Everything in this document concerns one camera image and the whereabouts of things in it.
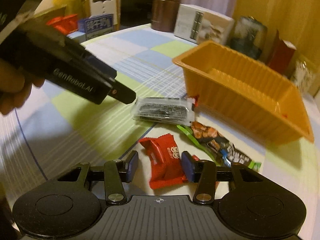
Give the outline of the person's left hand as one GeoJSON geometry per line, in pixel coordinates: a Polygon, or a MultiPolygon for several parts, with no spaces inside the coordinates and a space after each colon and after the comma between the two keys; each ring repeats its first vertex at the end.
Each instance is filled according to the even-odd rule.
{"type": "Polygon", "coordinates": [[[8,115],[15,108],[21,108],[29,98],[32,87],[40,88],[44,81],[1,60],[1,115],[8,115]]]}

